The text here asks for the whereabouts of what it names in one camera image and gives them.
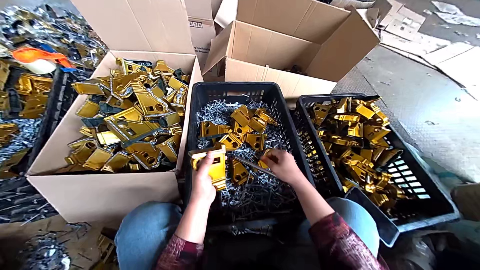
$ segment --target cardboard sheet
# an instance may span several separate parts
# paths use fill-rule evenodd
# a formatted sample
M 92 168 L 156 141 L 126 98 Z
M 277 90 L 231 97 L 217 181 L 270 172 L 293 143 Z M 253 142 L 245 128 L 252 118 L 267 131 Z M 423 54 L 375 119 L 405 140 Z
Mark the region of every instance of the cardboard sheet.
M 425 17 L 416 14 L 406 7 L 402 7 L 393 15 L 393 20 L 385 30 L 399 37 L 413 40 L 424 21 Z
M 182 0 L 72 0 L 112 50 L 194 54 Z

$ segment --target cardboard box flap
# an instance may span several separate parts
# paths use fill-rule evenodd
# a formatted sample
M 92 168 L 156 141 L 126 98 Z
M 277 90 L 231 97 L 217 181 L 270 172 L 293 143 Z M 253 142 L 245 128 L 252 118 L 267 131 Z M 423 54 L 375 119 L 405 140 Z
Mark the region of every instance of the cardboard box flap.
M 182 0 L 72 0 L 111 50 L 194 54 Z
M 202 75 L 205 75 L 210 69 L 212 69 L 220 60 L 226 56 L 231 56 L 230 36 L 232 36 L 233 29 L 236 22 L 230 23 L 215 39 L 212 40 L 210 46 L 210 52 L 208 53 L 205 67 L 202 70 Z
M 348 19 L 324 42 L 306 70 L 309 76 L 338 82 L 380 40 L 355 9 Z
M 237 20 L 322 44 L 349 11 L 317 0 L 239 0 Z

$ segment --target hand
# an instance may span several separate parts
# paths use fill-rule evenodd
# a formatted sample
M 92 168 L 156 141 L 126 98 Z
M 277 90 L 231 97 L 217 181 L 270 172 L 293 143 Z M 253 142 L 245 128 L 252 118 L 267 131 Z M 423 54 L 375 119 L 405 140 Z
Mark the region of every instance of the hand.
M 208 175 L 208 170 L 213 162 L 212 152 L 208 152 L 207 156 L 198 164 L 198 170 L 193 170 L 192 176 L 192 194 L 191 202 L 207 203 L 211 205 L 215 200 L 216 190 L 212 185 L 212 178 Z
M 260 160 L 283 182 L 290 185 L 307 180 L 295 163 L 293 156 L 285 150 L 272 149 Z

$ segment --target right hand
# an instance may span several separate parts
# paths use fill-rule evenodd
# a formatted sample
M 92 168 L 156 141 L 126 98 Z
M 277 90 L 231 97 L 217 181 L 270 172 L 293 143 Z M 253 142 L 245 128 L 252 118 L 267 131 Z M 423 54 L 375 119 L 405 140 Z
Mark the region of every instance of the right hand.
M 272 149 L 266 156 L 261 156 L 260 160 L 265 162 L 272 172 L 287 184 L 294 185 L 306 180 L 293 156 L 285 150 Z

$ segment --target pile of gold parts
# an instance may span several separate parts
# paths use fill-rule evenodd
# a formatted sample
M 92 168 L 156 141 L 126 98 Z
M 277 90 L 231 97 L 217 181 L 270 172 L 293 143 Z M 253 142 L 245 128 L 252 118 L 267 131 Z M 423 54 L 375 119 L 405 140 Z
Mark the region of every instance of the pile of gold parts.
M 111 76 L 72 86 L 89 95 L 77 111 L 84 136 L 68 144 L 68 166 L 60 172 L 136 172 L 174 167 L 180 146 L 188 76 L 162 60 L 154 66 L 117 58 Z
M 0 110 L 4 118 L 41 118 L 47 105 L 48 93 L 53 79 L 22 73 L 15 85 L 10 89 L 5 84 L 10 75 L 10 63 L 0 60 Z M 19 133 L 17 124 L 0 124 L 0 147 L 4 147 Z M 10 168 L 17 165 L 29 148 L 24 148 L 0 163 L 0 179 L 16 176 Z
M 214 161 L 208 174 L 212 177 L 212 184 L 217 191 L 226 188 L 227 185 L 226 153 L 235 151 L 246 142 L 253 150 L 266 154 L 270 150 L 265 149 L 267 135 L 264 132 L 266 127 L 268 124 L 278 125 L 275 119 L 267 113 L 266 109 L 249 110 L 245 105 L 235 109 L 231 114 L 231 118 L 231 125 L 216 125 L 209 121 L 200 122 L 199 139 L 212 139 L 214 146 L 189 152 L 192 158 L 192 167 L 196 170 L 197 163 L 207 155 L 208 151 L 212 151 Z M 268 169 L 268 166 L 262 161 L 258 161 L 258 165 Z M 237 160 L 231 160 L 230 168 L 232 170 L 232 181 L 235 184 L 240 185 L 253 179 L 253 176 L 249 175 L 244 165 Z
M 366 100 L 352 97 L 315 103 L 311 118 L 344 191 L 360 187 L 370 200 L 389 213 L 398 199 L 408 196 L 385 173 L 402 150 L 390 147 L 384 137 L 390 132 L 388 117 L 375 105 L 379 96 Z

